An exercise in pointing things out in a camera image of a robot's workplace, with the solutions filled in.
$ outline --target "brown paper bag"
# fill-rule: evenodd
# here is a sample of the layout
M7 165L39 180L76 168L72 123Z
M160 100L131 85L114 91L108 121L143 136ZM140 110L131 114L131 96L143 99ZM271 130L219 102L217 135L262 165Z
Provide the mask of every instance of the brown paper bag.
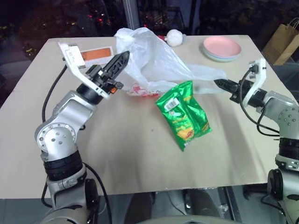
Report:
M263 49L264 56L274 65L284 64L299 46L299 31L296 29L299 25L299 19L294 26L291 26L291 23L288 25L280 24Z

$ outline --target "barcode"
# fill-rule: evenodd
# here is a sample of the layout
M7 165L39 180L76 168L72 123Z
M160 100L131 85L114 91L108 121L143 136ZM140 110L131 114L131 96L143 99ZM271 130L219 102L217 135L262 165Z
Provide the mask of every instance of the barcode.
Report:
M164 106L164 109L166 110L166 112L172 110L174 107L176 107L177 105L179 105L179 101L177 98L174 99L170 99Z

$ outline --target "stacked plates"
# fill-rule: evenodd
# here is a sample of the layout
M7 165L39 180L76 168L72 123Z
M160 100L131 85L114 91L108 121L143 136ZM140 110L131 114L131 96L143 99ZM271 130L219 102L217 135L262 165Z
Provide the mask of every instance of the stacked plates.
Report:
M230 62L241 53L240 45L225 36L211 36L204 40L203 52L205 55L218 62Z

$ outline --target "floor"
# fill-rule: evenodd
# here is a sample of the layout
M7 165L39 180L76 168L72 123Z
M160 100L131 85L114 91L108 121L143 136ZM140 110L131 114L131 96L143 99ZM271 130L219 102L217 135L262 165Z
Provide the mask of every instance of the floor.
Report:
M272 66L280 81L299 102L299 63Z
M242 222L245 224L285 224L283 215L277 210L260 203L261 195L252 195L246 200L242 194L242 186L233 187L238 209ZM217 189L207 189L220 216L228 212L227 206L221 204ZM172 202L176 207L185 212L182 191L169 191ZM114 195L109 200L112 207L113 222L122 224L126 215L127 208L133 195ZM99 223L108 223L107 210L104 199L100 204ZM42 217L47 214L49 208L42 205L39 199L1 199L0 200L0 224L38 224ZM181 216L170 203L166 192L156 193L156 201L152 209L152 218L164 216Z

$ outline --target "white plastic bag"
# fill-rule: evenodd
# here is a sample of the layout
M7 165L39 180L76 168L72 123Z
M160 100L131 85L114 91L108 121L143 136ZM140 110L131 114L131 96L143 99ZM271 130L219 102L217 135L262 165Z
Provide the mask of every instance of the white plastic bag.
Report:
M160 95L177 85L174 81L201 80L195 93L219 92L209 80L227 79L224 71L201 65L186 66L174 51L147 28L121 28L115 34L117 53L128 50L130 59L119 81L129 95Z

